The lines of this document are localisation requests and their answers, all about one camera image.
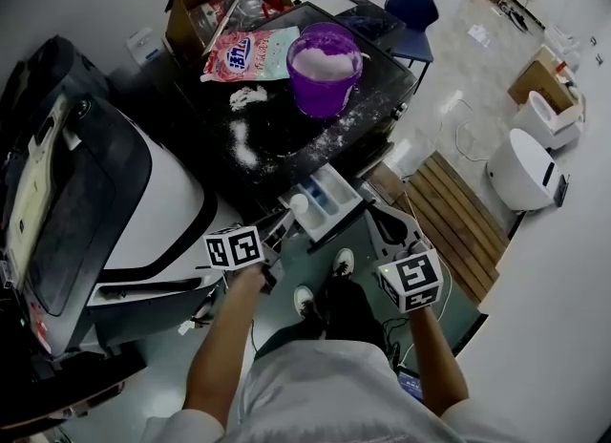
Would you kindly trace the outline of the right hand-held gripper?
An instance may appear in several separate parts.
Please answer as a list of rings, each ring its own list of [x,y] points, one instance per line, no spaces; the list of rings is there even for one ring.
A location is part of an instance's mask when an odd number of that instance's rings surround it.
[[[377,257],[378,285],[400,313],[439,301],[444,276],[437,251],[410,214],[378,202],[365,214]]]

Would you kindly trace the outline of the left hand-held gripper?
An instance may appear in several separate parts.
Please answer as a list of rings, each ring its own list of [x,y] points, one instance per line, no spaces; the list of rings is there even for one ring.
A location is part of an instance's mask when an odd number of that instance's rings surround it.
[[[262,293],[270,294],[284,277],[282,237],[289,232],[294,222],[294,212],[285,210],[279,213],[272,230],[249,225],[204,235],[209,265],[214,269],[235,272],[259,264],[265,278]]]

